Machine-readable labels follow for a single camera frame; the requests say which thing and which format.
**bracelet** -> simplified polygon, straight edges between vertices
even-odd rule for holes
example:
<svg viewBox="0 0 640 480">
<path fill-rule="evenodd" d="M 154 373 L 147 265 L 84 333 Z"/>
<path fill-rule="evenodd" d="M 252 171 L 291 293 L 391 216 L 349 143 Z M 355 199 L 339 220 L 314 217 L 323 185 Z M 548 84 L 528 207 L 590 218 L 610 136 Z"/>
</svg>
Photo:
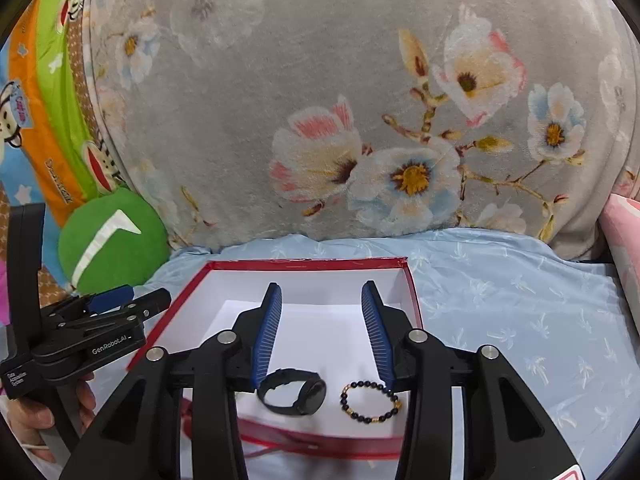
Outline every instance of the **bracelet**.
<svg viewBox="0 0 640 480">
<path fill-rule="evenodd" d="M 350 388 L 358 388 L 358 387 L 361 388 L 363 386 L 366 388 L 372 388 L 373 390 L 381 391 L 383 394 L 389 397 L 389 400 L 391 400 L 391 402 L 393 402 L 394 404 L 393 408 L 389 412 L 386 412 L 384 415 L 380 415 L 380 416 L 364 416 L 364 415 L 360 415 L 358 412 L 354 412 L 349 407 L 349 404 L 347 402 L 347 392 L 349 391 Z M 385 388 L 382 384 L 374 383 L 371 381 L 358 381 L 358 382 L 353 381 L 353 383 L 347 384 L 343 388 L 342 393 L 340 394 L 340 404 L 342 405 L 342 410 L 347 415 L 349 415 L 353 420 L 357 420 L 358 422 L 364 422 L 365 424 L 384 422 L 385 420 L 390 419 L 392 416 L 397 415 L 400 409 L 402 408 L 402 401 L 398 399 L 397 395 L 395 395 L 388 388 Z"/>
</svg>

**pink fabric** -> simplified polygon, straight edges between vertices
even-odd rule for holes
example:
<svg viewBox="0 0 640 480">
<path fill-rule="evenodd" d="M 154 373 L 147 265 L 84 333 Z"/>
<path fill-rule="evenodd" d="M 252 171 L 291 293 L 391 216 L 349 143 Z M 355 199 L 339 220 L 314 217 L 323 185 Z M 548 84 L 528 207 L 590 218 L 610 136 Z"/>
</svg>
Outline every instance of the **pink fabric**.
<svg viewBox="0 0 640 480">
<path fill-rule="evenodd" d="M 640 332 L 640 202 L 612 194 L 600 215 L 600 226 Z"/>
<path fill-rule="evenodd" d="M 0 324 L 9 324 L 9 294 L 6 288 L 6 263 L 0 260 Z"/>
</svg>

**open box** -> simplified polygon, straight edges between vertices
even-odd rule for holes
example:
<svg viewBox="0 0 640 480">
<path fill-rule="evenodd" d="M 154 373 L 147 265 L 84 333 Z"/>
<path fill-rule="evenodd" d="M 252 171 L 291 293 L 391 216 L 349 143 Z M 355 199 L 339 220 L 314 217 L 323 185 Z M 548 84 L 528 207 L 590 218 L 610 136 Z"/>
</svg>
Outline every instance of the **open box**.
<svg viewBox="0 0 640 480">
<path fill-rule="evenodd" d="M 242 439 L 334 458 L 395 458 L 402 446 L 408 393 L 399 395 L 404 409 L 383 424 L 359 424 L 340 408 L 346 384 L 381 382 L 360 303 L 368 280 L 376 283 L 383 303 L 400 308 L 412 326 L 422 328 L 406 258 L 209 262 L 154 327 L 132 363 L 151 346 L 179 352 L 231 329 L 238 314 L 260 306 L 275 282 L 282 289 L 282 315 L 269 373 L 279 368 L 317 372 L 326 382 L 326 399 L 315 414 L 292 417 L 270 412 L 255 394 L 238 394 Z M 287 387 L 273 390 L 267 400 L 290 405 L 290 392 L 287 402 L 278 402 Z M 187 390 L 185 397 L 190 397 Z M 386 396 L 368 388 L 351 390 L 349 402 L 369 416 L 391 407 Z"/>
</svg>

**orange stripe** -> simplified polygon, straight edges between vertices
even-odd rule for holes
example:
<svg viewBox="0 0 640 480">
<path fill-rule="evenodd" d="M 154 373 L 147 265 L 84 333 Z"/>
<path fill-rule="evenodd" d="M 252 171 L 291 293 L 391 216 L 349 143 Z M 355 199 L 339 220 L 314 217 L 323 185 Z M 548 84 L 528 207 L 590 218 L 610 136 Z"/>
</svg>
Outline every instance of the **orange stripe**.
<svg viewBox="0 0 640 480">
<path fill-rule="evenodd" d="M 33 128 L 23 129 L 22 148 L 31 161 L 47 205 L 62 227 L 84 200 L 82 190 L 60 150 L 40 96 L 36 72 L 36 22 L 40 0 L 33 0 L 11 34 L 9 79 L 19 79 L 27 96 Z"/>
</svg>

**black smartwatch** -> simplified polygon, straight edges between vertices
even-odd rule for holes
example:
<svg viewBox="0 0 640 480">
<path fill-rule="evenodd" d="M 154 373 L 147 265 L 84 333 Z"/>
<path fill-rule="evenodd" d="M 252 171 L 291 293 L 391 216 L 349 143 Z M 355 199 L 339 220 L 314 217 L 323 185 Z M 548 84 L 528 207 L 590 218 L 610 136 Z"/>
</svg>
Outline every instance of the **black smartwatch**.
<svg viewBox="0 0 640 480">
<path fill-rule="evenodd" d="M 269 390 L 274 390 L 283 384 L 305 381 L 300 388 L 298 400 L 292 406 L 273 406 L 264 400 Z M 258 388 L 258 398 L 268 410 L 279 415 L 300 416 L 313 415 L 324 402 L 326 397 L 326 383 L 315 372 L 305 372 L 294 368 L 276 370 L 267 375 Z"/>
</svg>

